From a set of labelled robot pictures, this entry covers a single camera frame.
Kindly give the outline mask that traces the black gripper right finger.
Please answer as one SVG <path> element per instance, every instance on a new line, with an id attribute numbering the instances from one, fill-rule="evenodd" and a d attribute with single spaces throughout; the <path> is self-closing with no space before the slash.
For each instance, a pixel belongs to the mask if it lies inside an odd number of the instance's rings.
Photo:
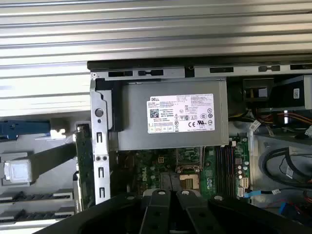
<path id="1" fill-rule="evenodd" d="M 194 234 L 310 234 L 312 229 L 277 214 L 216 195 L 204 200 L 191 190 L 176 193 Z"/>

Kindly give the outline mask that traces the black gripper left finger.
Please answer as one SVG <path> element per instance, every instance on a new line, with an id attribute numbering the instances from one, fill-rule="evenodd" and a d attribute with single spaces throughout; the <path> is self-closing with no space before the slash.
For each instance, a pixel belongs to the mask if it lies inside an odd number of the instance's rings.
<path id="1" fill-rule="evenodd" d="M 50 225 L 42 234 L 167 234 L 171 192 L 154 189 L 143 198 L 120 194 Z"/>

